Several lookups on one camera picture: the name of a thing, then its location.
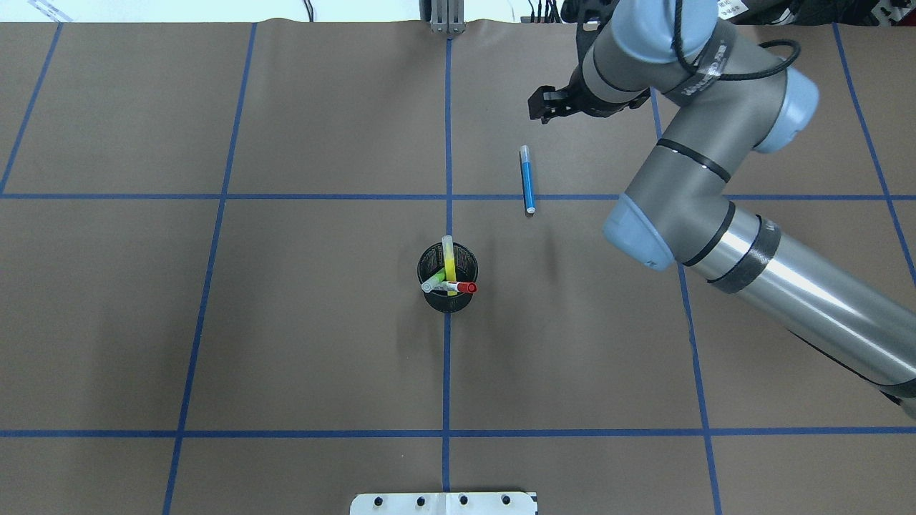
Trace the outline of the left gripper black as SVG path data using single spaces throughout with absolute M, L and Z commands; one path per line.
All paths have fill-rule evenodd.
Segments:
M 583 113 L 589 117 L 608 118 L 624 109 L 638 109 L 651 97 L 650 89 L 623 92 L 623 100 L 599 97 L 585 81 L 585 73 L 576 68 L 566 86 L 539 87 L 529 97 L 530 120 L 550 121 L 556 117 Z

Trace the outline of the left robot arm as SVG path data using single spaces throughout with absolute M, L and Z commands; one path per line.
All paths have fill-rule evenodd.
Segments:
M 529 115 L 606 118 L 656 90 L 678 111 L 604 224 L 610 243 L 652 270 L 674 263 L 777 320 L 914 416 L 914 313 L 723 192 L 750 153 L 783 149 L 808 126 L 816 84 L 776 40 L 755 43 L 714 1 L 612 1 L 579 29 L 563 88 L 540 86 Z

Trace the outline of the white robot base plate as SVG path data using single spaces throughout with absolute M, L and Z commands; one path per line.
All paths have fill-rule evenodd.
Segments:
M 523 491 L 367 493 L 350 514 L 537 514 L 537 495 Z

